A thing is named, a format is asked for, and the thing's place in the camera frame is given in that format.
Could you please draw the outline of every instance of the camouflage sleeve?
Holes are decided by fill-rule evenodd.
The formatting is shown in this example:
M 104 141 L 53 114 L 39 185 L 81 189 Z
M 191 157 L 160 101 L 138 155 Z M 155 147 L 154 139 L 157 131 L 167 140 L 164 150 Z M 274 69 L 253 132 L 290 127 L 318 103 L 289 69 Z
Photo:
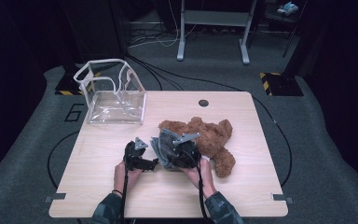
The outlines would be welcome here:
M 117 223 L 120 215 L 121 198 L 114 193 L 108 194 L 97 206 L 92 215 L 92 223 Z
M 213 223 L 223 224 L 242 224 L 243 220 L 235 210 L 234 206 L 228 202 L 222 193 L 217 191 L 211 197 L 205 200 L 211 220 Z

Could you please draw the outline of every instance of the person's arm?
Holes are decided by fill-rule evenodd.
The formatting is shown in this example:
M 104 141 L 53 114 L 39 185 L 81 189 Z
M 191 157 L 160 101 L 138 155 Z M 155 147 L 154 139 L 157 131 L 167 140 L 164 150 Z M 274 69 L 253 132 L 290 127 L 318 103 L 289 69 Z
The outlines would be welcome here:
M 129 171 L 127 193 L 133 188 L 142 170 Z M 118 221 L 121 209 L 121 197 L 124 189 L 126 167 L 124 161 L 115 167 L 114 191 L 108 194 L 97 206 L 92 215 L 92 223 L 114 224 Z
M 203 185 L 202 191 L 203 196 L 206 199 L 205 205 L 208 208 L 213 223 L 242 224 L 243 220 L 235 210 L 234 206 L 214 187 L 211 165 L 204 158 L 200 159 L 200 169 Z M 187 174 L 193 185 L 198 188 L 200 177 L 197 169 L 181 170 Z

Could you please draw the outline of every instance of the table hole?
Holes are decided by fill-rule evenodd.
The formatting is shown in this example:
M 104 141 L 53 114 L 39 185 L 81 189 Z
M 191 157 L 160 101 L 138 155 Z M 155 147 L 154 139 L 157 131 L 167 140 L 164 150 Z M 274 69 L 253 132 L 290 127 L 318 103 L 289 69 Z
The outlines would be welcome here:
M 200 100 L 199 105 L 202 106 L 202 107 L 205 107 L 205 106 L 209 105 L 209 102 L 207 100 Z

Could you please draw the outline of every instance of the brown teddy bear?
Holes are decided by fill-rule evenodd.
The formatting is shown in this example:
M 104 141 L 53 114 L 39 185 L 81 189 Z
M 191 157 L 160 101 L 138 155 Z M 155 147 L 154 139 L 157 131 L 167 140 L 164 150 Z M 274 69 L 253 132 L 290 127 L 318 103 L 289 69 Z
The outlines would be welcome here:
M 226 177 L 231 174 L 235 159 L 225 148 L 225 144 L 232 134 L 232 126 L 227 119 L 223 119 L 219 124 L 204 123 L 199 117 L 192 118 L 188 124 L 182 121 L 164 120 L 158 127 L 179 135 L 199 133 L 200 137 L 197 137 L 195 142 L 202 155 L 215 161 L 216 175 Z

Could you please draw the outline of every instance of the clear plastic box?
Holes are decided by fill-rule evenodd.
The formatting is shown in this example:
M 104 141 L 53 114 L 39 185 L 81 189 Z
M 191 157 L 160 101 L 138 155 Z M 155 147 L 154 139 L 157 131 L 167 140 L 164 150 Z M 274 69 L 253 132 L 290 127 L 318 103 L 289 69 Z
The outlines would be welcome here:
M 74 80 L 86 97 L 88 123 L 143 124 L 146 91 L 126 61 L 89 61 Z

